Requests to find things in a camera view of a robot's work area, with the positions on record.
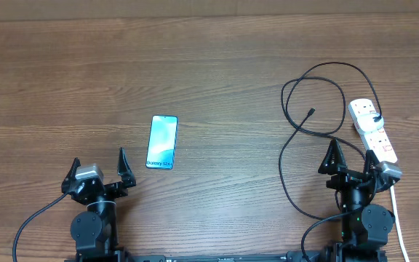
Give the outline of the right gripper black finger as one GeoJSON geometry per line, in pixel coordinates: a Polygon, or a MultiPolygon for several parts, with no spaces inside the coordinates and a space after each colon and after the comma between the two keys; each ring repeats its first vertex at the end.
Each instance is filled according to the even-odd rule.
{"type": "Polygon", "coordinates": [[[375,155],[375,152],[372,149],[367,150],[365,154],[363,173],[364,174],[371,173],[375,169],[378,163],[379,163],[379,160],[377,156],[375,155]]]}
{"type": "Polygon", "coordinates": [[[318,173],[336,175],[348,169],[346,159],[343,155],[339,142],[334,139],[330,141],[327,153],[319,166],[318,173]]]}

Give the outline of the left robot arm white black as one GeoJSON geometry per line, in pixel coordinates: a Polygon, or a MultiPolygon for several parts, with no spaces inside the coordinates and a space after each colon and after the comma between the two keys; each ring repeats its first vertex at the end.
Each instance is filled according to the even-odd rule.
{"type": "Polygon", "coordinates": [[[124,148],[119,149],[117,173],[120,181],[105,184],[97,164],[82,166],[75,158],[61,184],[63,194],[87,207],[71,222],[70,233],[76,243],[76,261],[131,261],[127,249],[119,247],[116,200],[136,186],[124,148]]]}

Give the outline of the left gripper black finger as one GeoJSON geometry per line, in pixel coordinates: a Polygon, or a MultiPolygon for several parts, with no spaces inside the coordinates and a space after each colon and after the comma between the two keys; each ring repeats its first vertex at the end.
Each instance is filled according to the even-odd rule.
{"type": "Polygon", "coordinates": [[[125,188],[136,186],[135,176],[128,164],[127,155],[123,147],[119,149],[119,158],[117,164],[117,173],[121,177],[121,181],[125,188]]]}
{"type": "Polygon", "coordinates": [[[81,163],[80,163],[79,159],[76,157],[73,160],[73,164],[71,165],[71,168],[68,171],[68,174],[66,175],[64,181],[65,182],[71,182],[72,180],[75,180],[76,179],[76,170],[80,166],[81,166],[81,163]]]}

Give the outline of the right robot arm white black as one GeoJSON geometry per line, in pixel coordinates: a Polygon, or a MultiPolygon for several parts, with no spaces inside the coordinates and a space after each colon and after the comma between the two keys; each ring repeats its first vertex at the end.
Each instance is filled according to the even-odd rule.
{"type": "Polygon", "coordinates": [[[331,178],[326,187],[340,194],[340,242],[326,246],[318,261],[386,261],[381,250],[395,223],[388,209],[374,205],[375,195],[390,189],[402,177],[402,171],[391,162],[379,161],[368,150],[361,172],[350,170],[339,142],[332,140],[318,173],[331,178]]]}

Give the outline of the Samsung Galaxy smartphone blue screen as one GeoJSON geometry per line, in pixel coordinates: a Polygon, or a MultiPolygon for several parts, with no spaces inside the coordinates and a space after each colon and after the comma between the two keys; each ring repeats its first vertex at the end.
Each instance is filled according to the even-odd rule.
{"type": "Polygon", "coordinates": [[[147,168],[171,170],[174,167],[177,124],[176,116],[152,117],[145,162],[147,168]]]}

